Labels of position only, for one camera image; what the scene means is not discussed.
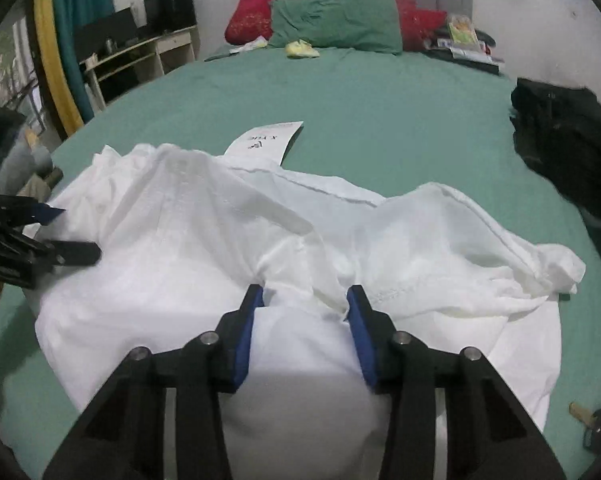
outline desk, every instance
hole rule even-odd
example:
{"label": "desk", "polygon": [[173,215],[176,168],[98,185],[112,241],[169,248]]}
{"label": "desk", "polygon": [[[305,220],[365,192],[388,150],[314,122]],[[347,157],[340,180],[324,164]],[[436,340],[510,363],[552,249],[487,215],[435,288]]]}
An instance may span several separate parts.
{"label": "desk", "polygon": [[[139,84],[143,84],[196,60],[196,54],[194,54],[195,31],[196,26],[194,25],[163,36],[139,41],[103,59],[96,59],[96,62],[93,62],[92,59],[81,61],[80,65],[94,96],[92,100],[94,113],[104,110],[107,104],[127,93],[124,92],[109,101],[104,99],[100,83],[111,76],[131,68],[136,73]],[[123,55],[127,55],[130,60],[120,64],[119,58]]]}

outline metal screw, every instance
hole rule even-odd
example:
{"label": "metal screw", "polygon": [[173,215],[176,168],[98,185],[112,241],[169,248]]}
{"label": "metal screw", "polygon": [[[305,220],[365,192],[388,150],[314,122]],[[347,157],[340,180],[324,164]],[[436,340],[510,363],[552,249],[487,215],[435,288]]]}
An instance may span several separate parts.
{"label": "metal screw", "polygon": [[136,346],[127,354],[133,361],[142,361],[151,355],[151,350],[146,346]]}
{"label": "metal screw", "polygon": [[478,361],[483,356],[483,353],[473,346],[465,348],[465,357],[470,361]]}
{"label": "metal screw", "polygon": [[203,345],[215,345],[220,341],[220,336],[213,330],[200,334],[200,342]]}
{"label": "metal screw", "polygon": [[408,345],[411,343],[411,334],[404,330],[399,330],[393,335],[392,339],[398,345]]}

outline yellow cloth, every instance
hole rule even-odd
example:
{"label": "yellow cloth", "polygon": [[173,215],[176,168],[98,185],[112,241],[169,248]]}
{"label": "yellow cloth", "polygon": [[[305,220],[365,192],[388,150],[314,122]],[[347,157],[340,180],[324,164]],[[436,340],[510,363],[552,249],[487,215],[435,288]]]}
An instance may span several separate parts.
{"label": "yellow cloth", "polygon": [[36,21],[40,58],[50,87],[50,93],[60,122],[62,122],[68,136],[71,136],[83,126],[83,120],[80,117],[80,112],[76,107],[71,91],[69,91],[65,72],[60,62],[52,0],[34,0],[34,20]]}

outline mattress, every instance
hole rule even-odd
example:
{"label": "mattress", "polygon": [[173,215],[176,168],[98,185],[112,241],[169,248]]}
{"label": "mattress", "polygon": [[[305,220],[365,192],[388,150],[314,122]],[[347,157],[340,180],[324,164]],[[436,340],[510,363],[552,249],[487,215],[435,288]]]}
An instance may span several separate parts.
{"label": "mattress", "polygon": [[[221,154],[244,131],[304,121],[283,167],[341,176],[385,196],[433,181],[468,194],[506,229],[559,243],[587,265],[578,294],[561,298],[562,371],[545,436],[576,478],[592,459],[576,400],[601,406],[601,261],[577,209],[530,172],[513,149],[514,83],[420,54],[325,49],[289,60],[260,50],[182,67],[116,101],[54,153],[61,187],[108,144],[171,142]],[[22,293],[0,307],[0,430],[32,478],[40,478],[77,417],[41,354]]]}

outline white fabric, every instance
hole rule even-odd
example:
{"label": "white fabric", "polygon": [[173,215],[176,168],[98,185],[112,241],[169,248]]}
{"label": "white fabric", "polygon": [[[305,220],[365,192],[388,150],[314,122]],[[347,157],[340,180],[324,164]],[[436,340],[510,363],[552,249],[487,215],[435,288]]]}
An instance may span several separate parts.
{"label": "white fabric", "polygon": [[265,160],[139,145],[105,148],[52,205],[67,212],[39,236],[103,249],[30,298],[40,346],[81,409],[131,348],[180,348],[264,286],[248,378],[222,402],[239,480],[377,474],[389,403],[365,386],[344,321],[354,283],[430,347],[482,349],[545,423],[555,294],[575,292],[584,264],[506,231],[458,190],[385,199]]}

